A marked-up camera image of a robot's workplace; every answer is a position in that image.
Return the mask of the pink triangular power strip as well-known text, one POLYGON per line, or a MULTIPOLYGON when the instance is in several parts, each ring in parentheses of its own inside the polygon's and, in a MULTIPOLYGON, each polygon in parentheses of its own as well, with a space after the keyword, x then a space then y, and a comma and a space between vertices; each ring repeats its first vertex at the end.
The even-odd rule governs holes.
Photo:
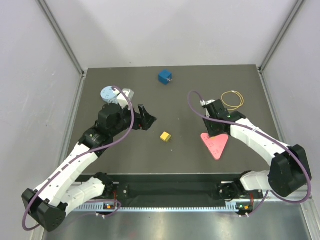
POLYGON ((204 145, 207 147, 208 151, 212 155, 212 157, 218 161, 220 160, 224 149, 228 143, 229 136, 227 134, 220 134, 214 139, 210 139, 208 133, 202 133, 200 135, 201 140, 204 145))

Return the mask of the yellow two-port USB charger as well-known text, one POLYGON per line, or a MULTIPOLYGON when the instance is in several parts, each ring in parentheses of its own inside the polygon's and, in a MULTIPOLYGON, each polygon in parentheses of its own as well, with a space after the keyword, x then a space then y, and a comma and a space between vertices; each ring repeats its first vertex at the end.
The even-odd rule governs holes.
POLYGON ((165 142, 168 143, 171 139, 172 139, 172 135, 166 131, 164 131, 161 135, 160 135, 160 139, 165 142))

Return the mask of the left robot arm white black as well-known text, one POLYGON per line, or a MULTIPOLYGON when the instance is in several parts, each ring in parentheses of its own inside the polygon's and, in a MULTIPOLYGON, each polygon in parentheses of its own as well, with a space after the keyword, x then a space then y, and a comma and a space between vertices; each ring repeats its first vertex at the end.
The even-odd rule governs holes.
POLYGON ((117 141, 114 137, 131 130, 147 131, 157 120, 146 108, 138 105, 135 112, 131 103, 125 107, 107 103, 98 113, 94 125, 86 130, 62 164, 35 189, 26 189, 21 198, 25 207, 22 227, 25 231, 34 230, 26 226, 30 216, 47 232, 56 230, 65 218, 81 206, 95 198, 108 198, 113 208, 119 210, 121 204, 115 199, 115 186, 111 178, 98 172, 87 182, 73 187, 73 183, 83 171, 94 163, 109 148, 126 138, 123 135, 117 141))

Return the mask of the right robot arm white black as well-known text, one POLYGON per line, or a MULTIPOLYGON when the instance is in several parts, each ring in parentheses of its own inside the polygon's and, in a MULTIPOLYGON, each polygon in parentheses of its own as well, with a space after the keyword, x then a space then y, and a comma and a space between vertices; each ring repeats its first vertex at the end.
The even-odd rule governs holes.
POLYGON ((269 170, 244 172, 233 185, 233 192, 245 198, 253 190, 272 191, 287 197, 311 180, 306 151, 269 136, 238 111, 229 112, 221 100, 200 102, 205 109, 204 123, 210 137, 227 134, 255 151, 269 170))

